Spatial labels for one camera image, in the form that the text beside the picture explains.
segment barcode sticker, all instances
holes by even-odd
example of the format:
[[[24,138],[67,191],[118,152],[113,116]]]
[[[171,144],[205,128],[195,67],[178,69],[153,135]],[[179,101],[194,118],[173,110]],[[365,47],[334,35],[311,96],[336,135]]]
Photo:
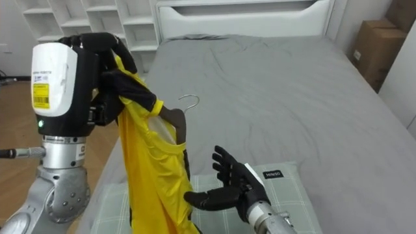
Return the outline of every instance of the barcode sticker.
[[[360,60],[361,58],[361,53],[358,50],[354,51],[354,58],[356,58],[357,61]]]
[[[33,85],[33,107],[49,109],[49,84]]]

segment white shelf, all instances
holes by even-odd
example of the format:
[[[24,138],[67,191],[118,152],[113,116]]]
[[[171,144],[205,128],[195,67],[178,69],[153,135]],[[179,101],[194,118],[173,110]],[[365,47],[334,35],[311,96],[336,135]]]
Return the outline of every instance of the white shelf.
[[[156,51],[154,25],[125,25],[124,31],[130,51]]]
[[[63,35],[45,35],[45,36],[39,37],[37,40],[38,42],[52,42],[52,41],[59,40],[62,37]]]
[[[63,23],[61,27],[82,27],[82,26],[89,26],[90,22],[88,19],[70,19],[67,22]]]
[[[141,41],[137,42],[136,45],[130,47],[130,51],[156,51],[157,41]]]
[[[52,41],[64,36],[53,14],[26,14],[25,19],[38,41]]]
[[[50,7],[39,7],[31,8],[23,11],[24,14],[43,14],[43,13],[53,13],[52,8]]]
[[[124,34],[117,11],[88,12],[88,18],[93,32],[108,32],[120,36]]]
[[[117,6],[91,6],[86,9],[87,12],[102,12],[117,10]]]
[[[151,16],[129,16],[124,19],[124,25],[145,25],[153,24],[153,18]]]
[[[63,36],[108,32],[130,50],[145,78],[158,48],[151,4],[155,0],[15,0],[39,43]]]
[[[47,0],[16,0],[16,3],[24,14],[52,13]]]

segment white wall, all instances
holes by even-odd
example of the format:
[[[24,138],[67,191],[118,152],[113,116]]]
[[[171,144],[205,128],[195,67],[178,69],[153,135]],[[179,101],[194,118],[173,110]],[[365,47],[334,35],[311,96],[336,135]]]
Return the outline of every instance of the white wall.
[[[29,75],[37,42],[13,0],[0,0],[0,44],[8,44],[12,52],[0,53],[0,69],[7,75]]]
[[[416,138],[416,24],[400,50],[379,96]]]
[[[363,20],[384,17],[391,0],[348,0],[335,44],[349,53]]]

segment metal hanger hook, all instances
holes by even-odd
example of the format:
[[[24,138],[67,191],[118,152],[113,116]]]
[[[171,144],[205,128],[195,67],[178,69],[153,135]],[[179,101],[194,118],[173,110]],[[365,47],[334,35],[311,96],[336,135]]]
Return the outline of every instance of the metal hanger hook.
[[[186,95],[184,95],[184,96],[182,96],[182,97],[178,98],[178,100],[180,100],[180,99],[182,99],[182,98],[187,98],[187,97],[195,97],[195,98],[197,99],[197,101],[196,101],[196,103],[195,103],[195,104],[193,104],[193,105],[191,105],[191,106],[187,107],[187,108],[183,111],[183,114],[185,114],[185,113],[187,112],[187,110],[189,110],[189,109],[191,109],[191,108],[196,107],[196,106],[200,103],[200,97],[198,97],[198,96],[197,96],[197,95],[195,95],[195,94],[186,94]]]

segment pillow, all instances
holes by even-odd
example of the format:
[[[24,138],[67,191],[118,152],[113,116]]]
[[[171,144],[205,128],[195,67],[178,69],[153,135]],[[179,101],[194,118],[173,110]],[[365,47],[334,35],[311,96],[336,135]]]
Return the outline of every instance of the pillow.
[[[265,184],[267,195],[277,212],[287,211],[298,233],[322,234],[319,222],[300,181],[296,163],[287,162],[253,166]],[[203,192],[221,187],[215,174],[191,177],[195,191]],[[129,200],[127,183],[107,185],[103,201],[91,233],[127,234],[129,225]],[[192,221],[206,234],[252,234],[253,229],[240,220],[236,209],[209,212],[194,209]]]

